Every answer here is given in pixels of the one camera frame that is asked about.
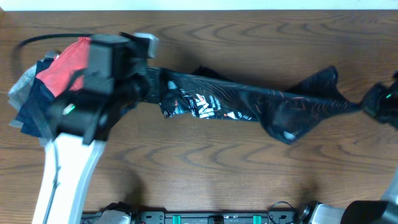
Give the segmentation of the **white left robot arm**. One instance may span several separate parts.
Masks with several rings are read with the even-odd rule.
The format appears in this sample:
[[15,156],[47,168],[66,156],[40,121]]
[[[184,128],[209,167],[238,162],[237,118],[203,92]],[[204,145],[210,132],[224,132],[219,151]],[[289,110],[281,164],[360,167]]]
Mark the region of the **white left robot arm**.
[[120,81],[77,70],[41,123],[50,141],[33,223],[79,223],[111,128],[141,101],[159,99],[159,69]]

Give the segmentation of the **black patterned cycling jersey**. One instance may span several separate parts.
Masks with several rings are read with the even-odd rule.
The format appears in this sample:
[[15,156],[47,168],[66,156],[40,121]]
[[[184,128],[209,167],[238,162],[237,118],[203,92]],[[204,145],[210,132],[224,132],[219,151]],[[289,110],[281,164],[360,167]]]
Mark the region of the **black patterned cycling jersey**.
[[323,69],[287,91],[232,82],[200,67],[192,74],[149,68],[155,93],[147,99],[165,117],[190,113],[200,119],[252,121],[285,144],[300,139],[324,119],[359,111],[336,87],[334,66]]

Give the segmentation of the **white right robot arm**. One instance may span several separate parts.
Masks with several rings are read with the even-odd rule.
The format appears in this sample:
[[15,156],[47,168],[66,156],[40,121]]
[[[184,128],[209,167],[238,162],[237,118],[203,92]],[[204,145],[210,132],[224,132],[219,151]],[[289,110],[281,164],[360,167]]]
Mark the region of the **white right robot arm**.
[[[381,124],[397,128],[397,74],[387,87],[375,84],[362,102],[364,112]],[[320,202],[303,207],[296,223],[310,224],[393,224],[397,223],[397,174],[380,200],[357,200],[346,208]]]

